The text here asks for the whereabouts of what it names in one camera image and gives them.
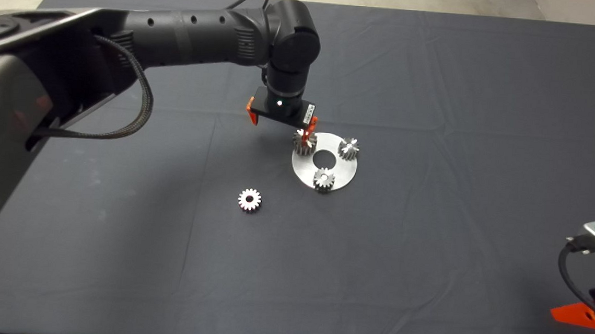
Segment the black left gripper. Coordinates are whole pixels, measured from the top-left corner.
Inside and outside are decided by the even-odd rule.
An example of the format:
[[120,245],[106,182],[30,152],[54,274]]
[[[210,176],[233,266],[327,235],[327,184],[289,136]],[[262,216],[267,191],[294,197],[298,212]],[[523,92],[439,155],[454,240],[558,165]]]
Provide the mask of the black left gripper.
[[315,147],[318,138],[314,131],[318,122],[315,118],[316,104],[303,100],[300,96],[285,97],[278,95],[267,87],[260,86],[250,97],[246,112],[254,126],[260,117],[284,123],[284,125],[307,126],[300,130],[301,147]]

